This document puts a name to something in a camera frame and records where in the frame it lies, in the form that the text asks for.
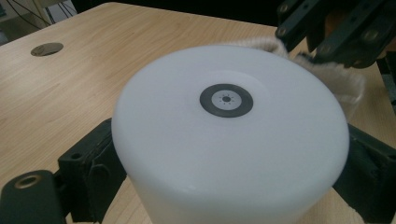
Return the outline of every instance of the wooden table surface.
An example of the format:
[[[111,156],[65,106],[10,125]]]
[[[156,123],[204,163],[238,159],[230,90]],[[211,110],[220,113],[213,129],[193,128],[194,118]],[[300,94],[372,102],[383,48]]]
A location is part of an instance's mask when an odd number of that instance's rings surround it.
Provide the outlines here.
[[[67,149],[112,117],[126,81],[149,62],[178,49],[274,35],[275,29],[107,3],[2,46],[0,187],[29,171],[55,172],[57,159]],[[50,56],[31,55],[33,48],[49,42],[64,48]],[[350,122],[396,147],[396,118],[378,68],[357,72],[367,76],[368,86]],[[151,223],[129,179],[104,223]],[[331,190],[299,223],[363,222]]]

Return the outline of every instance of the white cylinder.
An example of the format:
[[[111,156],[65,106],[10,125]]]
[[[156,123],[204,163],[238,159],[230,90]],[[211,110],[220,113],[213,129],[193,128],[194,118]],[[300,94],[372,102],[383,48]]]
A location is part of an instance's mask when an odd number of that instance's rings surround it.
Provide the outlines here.
[[[141,69],[112,132],[154,224],[292,223],[348,152],[343,111],[318,79],[235,46],[183,49]]]

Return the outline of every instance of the screw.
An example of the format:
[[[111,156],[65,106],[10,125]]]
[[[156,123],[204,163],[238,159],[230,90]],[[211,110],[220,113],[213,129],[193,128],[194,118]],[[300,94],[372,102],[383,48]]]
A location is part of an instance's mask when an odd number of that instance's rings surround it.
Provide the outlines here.
[[[329,44],[323,45],[318,49],[320,54],[328,54],[332,50],[332,46]]]
[[[286,4],[286,3],[280,5],[280,7],[279,7],[279,11],[282,12],[282,13],[287,12],[288,9],[289,9],[289,6],[288,6],[288,4]]]
[[[364,33],[363,39],[367,42],[374,41],[378,37],[379,32],[377,30],[368,30]]]
[[[287,32],[287,30],[286,30],[285,27],[279,27],[279,28],[276,30],[276,33],[277,33],[278,36],[283,36],[283,35],[286,34],[286,32]]]

